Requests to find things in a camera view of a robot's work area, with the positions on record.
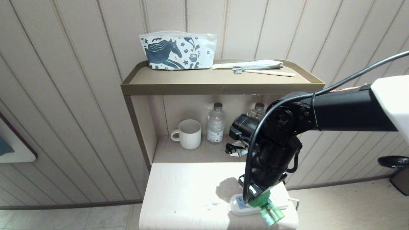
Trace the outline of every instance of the white countertop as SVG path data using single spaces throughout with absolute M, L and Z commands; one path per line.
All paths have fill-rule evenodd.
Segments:
M 169 137 L 162 137 L 149 176 L 139 228 L 268 229 L 260 214 L 236 216 L 227 209 L 230 198 L 242 193 L 237 179 L 244 173 L 245 162 L 239 160 L 245 159 L 224 153 L 224 144 L 212 145 L 202 139 L 199 148 L 184 150 Z M 276 199 L 289 197 L 282 183 L 271 192 Z M 285 217 L 271 229 L 298 227 L 297 212 L 288 202 L 288 208 L 283 210 Z

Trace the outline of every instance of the water bottle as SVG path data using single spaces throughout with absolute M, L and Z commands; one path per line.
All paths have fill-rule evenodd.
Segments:
M 220 143 L 223 140 L 226 113 L 222 109 L 223 105 L 217 102 L 213 105 L 213 110 L 207 115 L 207 140 L 209 142 Z
M 263 103 L 256 103 L 254 109 L 251 109 L 247 113 L 247 116 L 254 117 L 257 120 L 261 121 L 261 119 L 264 117 L 264 104 Z

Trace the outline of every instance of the green plastic object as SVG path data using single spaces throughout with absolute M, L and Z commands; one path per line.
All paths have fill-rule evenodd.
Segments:
M 269 201 L 270 194 L 270 191 L 263 193 L 248 203 L 252 207 L 261 208 L 260 215 L 268 227 L 273 226 L 284 217 L 284 214 L 281 212 L 280 208 Z

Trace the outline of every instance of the striped wallpaper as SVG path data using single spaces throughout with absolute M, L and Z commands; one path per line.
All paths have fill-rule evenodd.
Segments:
M 288 59 L 327 85 L 409 50 L 409 0 L 0 1 L 0 112 L 36 150 L 0 164 L 0 206 L 135 201 L 148 180 L 119 87 L 139 34 L 219 34 L 216 58 Z M 409 59 L 347 86 L 409 74 Z M 398 133 L 310 131 L 288 186 L 387 175 Z

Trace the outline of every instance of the floor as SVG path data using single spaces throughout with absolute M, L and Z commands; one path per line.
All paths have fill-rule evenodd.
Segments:
M 409 230 L 409 196 L 398 192 L 388 179 L 289 194 L 301 200 L 299 230 Z M 141 207 L 0 211 L 0 229 L 138 230 Z

